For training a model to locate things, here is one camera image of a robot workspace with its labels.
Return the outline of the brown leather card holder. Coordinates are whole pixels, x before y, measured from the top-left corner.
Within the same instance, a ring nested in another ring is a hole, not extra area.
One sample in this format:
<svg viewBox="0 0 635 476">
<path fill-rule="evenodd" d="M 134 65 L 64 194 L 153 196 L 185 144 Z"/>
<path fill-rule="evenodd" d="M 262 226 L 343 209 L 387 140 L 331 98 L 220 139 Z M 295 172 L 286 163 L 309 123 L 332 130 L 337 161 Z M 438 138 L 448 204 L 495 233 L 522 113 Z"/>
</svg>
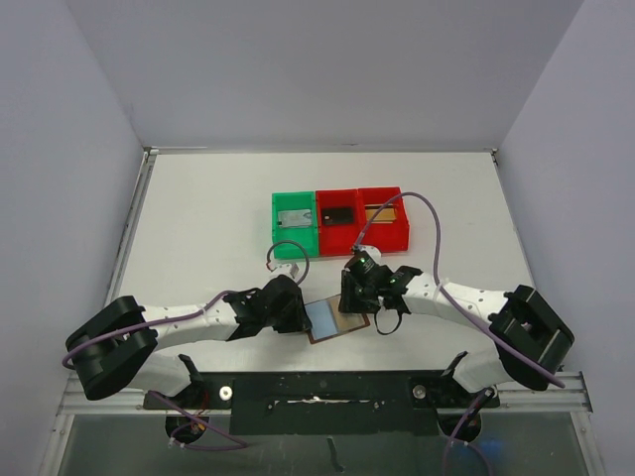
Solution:
<svg viewBox="0 0 635 476">
<path fill-rule="evenodd" d="M 366 328 L 369 318 L 363 313 L 342 313 L 339 310 L 341 295 L 316 300 L 305 305 L 311 323 L 308 331 L 310 344 L 318 344 Z"/>
</svg>

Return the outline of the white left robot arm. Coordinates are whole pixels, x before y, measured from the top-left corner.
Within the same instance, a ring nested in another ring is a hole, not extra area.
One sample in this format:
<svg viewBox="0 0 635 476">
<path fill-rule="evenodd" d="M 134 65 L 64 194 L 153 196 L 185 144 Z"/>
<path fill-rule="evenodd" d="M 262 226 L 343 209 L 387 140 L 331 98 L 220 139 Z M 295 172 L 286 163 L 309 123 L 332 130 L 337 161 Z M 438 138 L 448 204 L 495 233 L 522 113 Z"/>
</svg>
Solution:
<svg viewBox="0 0 635 476">
<path fill-rule="evenodd" d="M 91 401 L 130 388 L 158 392 L 188 408 L 200 399 L 203 379 L 190 356 L 170 356 L 166 349 L 251 338 L 264 328 L 287 334 L 311 327 L 302 290 L 286 275 L 200 304 L 142 306 L 124 296 L 66 340 L 63 366 L 76 373 Z"/>
</svg>

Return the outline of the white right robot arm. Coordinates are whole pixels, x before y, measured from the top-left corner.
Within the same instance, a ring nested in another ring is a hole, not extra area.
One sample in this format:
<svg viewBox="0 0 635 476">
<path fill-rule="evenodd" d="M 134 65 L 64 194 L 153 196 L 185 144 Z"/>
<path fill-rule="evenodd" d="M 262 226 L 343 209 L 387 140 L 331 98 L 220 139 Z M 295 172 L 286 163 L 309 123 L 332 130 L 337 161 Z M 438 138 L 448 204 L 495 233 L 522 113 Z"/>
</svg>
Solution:
<svg viewBox="0 0 635 476">
<path fill-rule="evenodd" d="M 369 258 L 341 272 L 342 312 L 394 310 L 471 326 L 492 340 L 481 351 L 459 352 L 446 367 L 444 398 L 465 405 L 477 392 L 507 382 L 533 391 L 563 388 L 557 372 L 574 343 L 571 330 L 535 289 L 488 291 L 442 282 L 420 269 L 391 271 Z"/>
</svg>

